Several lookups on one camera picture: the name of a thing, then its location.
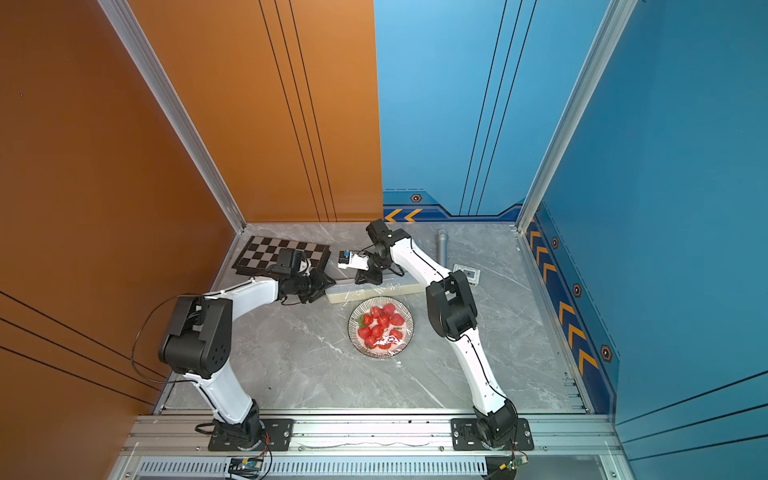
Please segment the cream plastic wrap dispenser box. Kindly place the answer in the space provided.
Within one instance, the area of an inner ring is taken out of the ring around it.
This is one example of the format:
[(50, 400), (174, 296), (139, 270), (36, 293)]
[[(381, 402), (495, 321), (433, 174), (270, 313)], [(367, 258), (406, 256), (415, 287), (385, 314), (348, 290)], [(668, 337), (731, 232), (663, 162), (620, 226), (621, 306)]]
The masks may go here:
[(385, 275), (380, 285), (370, 283), (357, 284), (354, 279), (339, 280), (325, 291), (331, 304), (347, 304), (374, 297), (395, 297), (423, 293), (425, 287), (412, 275)]

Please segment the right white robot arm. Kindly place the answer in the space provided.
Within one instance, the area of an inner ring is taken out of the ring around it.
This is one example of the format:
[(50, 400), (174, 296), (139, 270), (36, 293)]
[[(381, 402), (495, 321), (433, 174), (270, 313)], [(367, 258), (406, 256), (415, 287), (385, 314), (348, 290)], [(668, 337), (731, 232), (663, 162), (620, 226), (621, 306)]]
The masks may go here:
[(478, 308), (466, 274), (451, 271), (423, 252), (409, 233), (379, 219), (366, 226), (373, 252), (365, 274), (398, 267), (425, 288), (427, 314), (435, 333), (456, 354), (470, 388), (480, 439), (492, 449), (514, 443), (519, 414), (503, 393), (484, 353)]

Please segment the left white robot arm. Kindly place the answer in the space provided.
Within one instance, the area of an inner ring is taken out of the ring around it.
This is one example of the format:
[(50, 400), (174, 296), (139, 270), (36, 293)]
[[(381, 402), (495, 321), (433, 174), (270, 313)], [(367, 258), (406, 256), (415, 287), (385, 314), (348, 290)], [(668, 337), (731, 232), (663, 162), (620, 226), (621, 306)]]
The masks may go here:
[(253, 451), (267, 447), (259, 406), (245, 392), (230, 362), (233, 323), (247, 313), (294, 296), (312, 303), (335, 281), (326, 274), (329, 255), (314, 265), (294, 248), (279, 251), (264, 276), (227, 289), (175, 300), (158, 350), (159, 360), (192, 384), (210, 407), (213, 420), (196, 427), (210, 437), (209, 449)]

